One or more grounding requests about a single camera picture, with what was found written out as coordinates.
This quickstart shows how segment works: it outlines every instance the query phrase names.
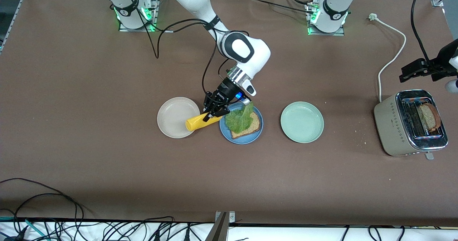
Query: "yellow cylinder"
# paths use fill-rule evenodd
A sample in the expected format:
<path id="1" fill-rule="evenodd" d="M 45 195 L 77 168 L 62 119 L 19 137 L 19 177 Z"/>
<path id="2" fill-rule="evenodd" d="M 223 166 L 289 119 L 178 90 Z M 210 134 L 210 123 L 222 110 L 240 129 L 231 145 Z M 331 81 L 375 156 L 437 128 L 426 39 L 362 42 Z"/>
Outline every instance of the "yellow cylinder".
<path id="1" fill-rule="evenodd" d="M 196 129 L 205 127 L 207 125 L 213 124 L 214 122 L 218 122 L 221 117 L 211 117 L 207 122 L 203 121 L 203 118 L 207 115 L 207 113 L 198 115 L 196 117 L 191 117 L 190 119 L 186 120 L 186 128 L 189 131 L 194 131 Z"/>

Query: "brown table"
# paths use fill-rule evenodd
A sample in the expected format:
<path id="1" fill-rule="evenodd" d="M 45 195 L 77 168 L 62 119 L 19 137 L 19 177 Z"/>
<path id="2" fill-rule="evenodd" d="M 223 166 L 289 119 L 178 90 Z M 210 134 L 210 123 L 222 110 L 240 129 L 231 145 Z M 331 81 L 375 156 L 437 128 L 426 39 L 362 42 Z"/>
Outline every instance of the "brown table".
<path id="1" fill-rule="evenodd" d="M 422 56 L 409 23 L 412 0 L 355 0 L 344 37 L 307 35 L 302 14 L 256 0 L 211 1 L 229 29 L 247 30 L 272 50 L 253 81 L 265 121 L 258 140 L 234 145 L 218 124 L 179 140 L 159 131 L 157 111 L 168 99 L 201 106 L 201 75 L 213 50 L 203 27 L 165 34 L 156 60 L 145 33 L 117 31 L 109 0 L 24 0 L 0 55 L 0 178 L 60 189 L 91 218 L 212 221 L 216 210 L 232 210 L 256 223 L 458 225 L 457 96 L 445 92 L 449 79 L 398 80 L 400 68 Z M 435 57 L 452 40 L 442 9 L 419 0 L 416 11 Z M 383 96 L 413 88 L 434 96 L 450 140 L 434 161 L 382 150 L 372 115 L 376 76 L 402 37 L 366 20 L 369 13 L 407 34 L 383 73 Z M 159 27 L 186 18 L 166 0 Z M 208 89 L 219 84 L 223 60 L 213 60 Z M 282 110 L 295 101 L 324 116 L 313 143 L 294 143 L 280 128 Z M 2 207 L 43 191 L 2 184 Z M 19 216 L 71 218 L 73 210 L 46 197 Z"/>

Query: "slice of toast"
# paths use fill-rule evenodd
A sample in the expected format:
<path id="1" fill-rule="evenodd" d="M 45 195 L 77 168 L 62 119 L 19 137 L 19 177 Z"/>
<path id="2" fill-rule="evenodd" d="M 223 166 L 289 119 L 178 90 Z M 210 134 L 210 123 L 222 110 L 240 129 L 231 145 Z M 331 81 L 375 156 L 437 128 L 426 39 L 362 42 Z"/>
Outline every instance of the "slice of toast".
<path id="1" fill-rule="evenodd" d="M 232 135 L 232 139 L 237 139 L 237 138 L 245 136 L 245 135 L 250 135 L 250 134 L 260 130 L 260 121 L 259 121 L 259 117 L 257 116 L 257 114 L 255 112 L 252 112 L 250 114 L 250 117 L 253 119 L 253 122 L 250 125 L 250 127 L 247 130 L 243 130 L 242 132 L 240 132 L 238 134 L 236 134 L 236 133 L 231 131 L 230 133 Z"/>
<path id="2" fill-rule="evenodd" d="M 420 120 L 423 125 L 426 125 L 430 132 L 435 131 L 440 127 L 440 116 L 437 109 L 429 103 L 422 104 L 418 107 L 422 112 L 420 114 Z"/>

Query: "plate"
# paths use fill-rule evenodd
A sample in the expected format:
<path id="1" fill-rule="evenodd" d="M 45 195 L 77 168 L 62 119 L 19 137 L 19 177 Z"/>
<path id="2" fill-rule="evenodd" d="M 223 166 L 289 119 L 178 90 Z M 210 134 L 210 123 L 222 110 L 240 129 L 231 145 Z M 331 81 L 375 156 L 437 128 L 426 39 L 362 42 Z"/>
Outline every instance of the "plate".
<path id="1" fill-rule="evenodd" d="M 236 109 L 242 109 L 243 108 L 243 103 L 242 102 L 237 102 L 234 104 L 231 104 L 228 106 L 229 111 L 233 111 Z M 235 144 L 248 144 L 252 143 L 254 140 L 256 140 L 260 133 L 262 132 L 262 128 L 264 127 L 264 120 L 262 119 L 262 115 L 260 114 L 259 110 L 256 107 L 253 107 L 253 111 L 258 115 L 259 117 L 259 122 L 260 122 L 260 129 L 252 134 L 245 135 L 242 137 L 239 137 L 237 139 L 233 139 L 232 135 L 230 134 L 229 128 L 226 126 L 226 120 L 225 120 L 225 115 L 223 118 L 219 121 L 219 129 L 221 130 L 221 133 L 223 136 L 230 141 L 231 143 Z"/>
<path id="2" fill-rule="evenodd" d="M 282 112 L 280 119 L 285 135 L 297 143 L 311 143 L 324 129 L 321 112 L 307 102 L 293 102 Z"/>
<path id="3" fill-rule="evenodd" d="M 157 113 L 157 125 L 168 137 L 183 138 L 193 133 L 186 129 L 186 120 L 200 115 L 199 107 L 192 100 L 176 97 L 166 101 Z"/>

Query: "green lettuce leaf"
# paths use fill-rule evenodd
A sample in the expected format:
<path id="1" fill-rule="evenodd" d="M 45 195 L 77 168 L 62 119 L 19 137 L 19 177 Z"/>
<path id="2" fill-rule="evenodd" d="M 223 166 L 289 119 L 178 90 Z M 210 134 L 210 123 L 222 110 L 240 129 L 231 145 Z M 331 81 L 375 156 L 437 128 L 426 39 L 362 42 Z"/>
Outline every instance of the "green lettuce leaf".
<path id="1" fill-rule="evenodd" d="M 227 127 L 236 134 L 247 130 L 250 128 L 250 125 L 252 125 L 253 122 L 253 119 L 250 117 L 252 112 L 253 102 L 250 102 L 250 104 L 244 106 L 243 109 L 236 109 L 231 111 L 224 118 Z"/>

